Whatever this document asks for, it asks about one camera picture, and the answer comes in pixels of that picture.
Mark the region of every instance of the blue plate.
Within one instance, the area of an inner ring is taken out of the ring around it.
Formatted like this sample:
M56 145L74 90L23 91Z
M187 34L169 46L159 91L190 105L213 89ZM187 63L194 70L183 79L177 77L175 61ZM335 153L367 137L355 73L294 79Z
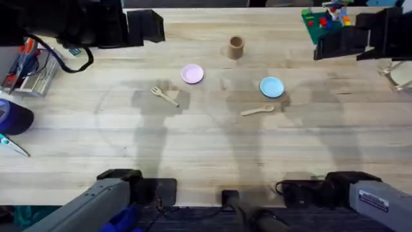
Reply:
M280 97L285 91L285 87L283 86L281 80L275 77L263 78L259 87L263 95L271 98Z

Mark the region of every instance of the small plate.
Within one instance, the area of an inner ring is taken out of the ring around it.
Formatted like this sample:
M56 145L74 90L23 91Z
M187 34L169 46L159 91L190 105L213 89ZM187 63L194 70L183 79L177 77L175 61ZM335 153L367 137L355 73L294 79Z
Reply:
M188 84L196 84L203 79L203 68L197 64L188 64L182 69L180 76Z
M285 91L283 83L276 77L263 78L259 87L263 95L270 98L280 97Z

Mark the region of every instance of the gray robot arm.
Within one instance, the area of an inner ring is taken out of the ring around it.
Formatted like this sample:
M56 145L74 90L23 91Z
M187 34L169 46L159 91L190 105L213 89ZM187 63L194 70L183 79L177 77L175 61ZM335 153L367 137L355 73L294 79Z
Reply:
M98 231L131 202L131 183L140 171L116 169L98 176L87 191L29 227L25 232Z
M396 232L412 230L412 196L389 184L362 180L350 186L350 207Z

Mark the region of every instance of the sticker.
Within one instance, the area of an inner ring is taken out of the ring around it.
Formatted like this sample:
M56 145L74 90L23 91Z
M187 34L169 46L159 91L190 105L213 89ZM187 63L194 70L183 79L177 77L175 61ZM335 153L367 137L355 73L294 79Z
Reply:
M359 200L382 210L383 212L388 212L389 211L389 202L387 200L384 200L378 196L375 196L372 193L367 193L363 190L359 190Z
M78 48L69 49L69 52L70 52L72 55L78 55L78 54L81 53L80 49L78 49Z

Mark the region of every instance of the blue scissors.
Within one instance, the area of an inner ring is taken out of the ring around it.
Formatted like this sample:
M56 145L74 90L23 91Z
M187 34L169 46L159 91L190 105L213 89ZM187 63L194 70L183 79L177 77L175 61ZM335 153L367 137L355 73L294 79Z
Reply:
M21 155L30 157L30 155L26 151L24 151L21 147L19 147L19 145L15 144L10 139L7 139L7 137L1 133L0 133L0 144L8 148L12 148L13 150L20 153Z

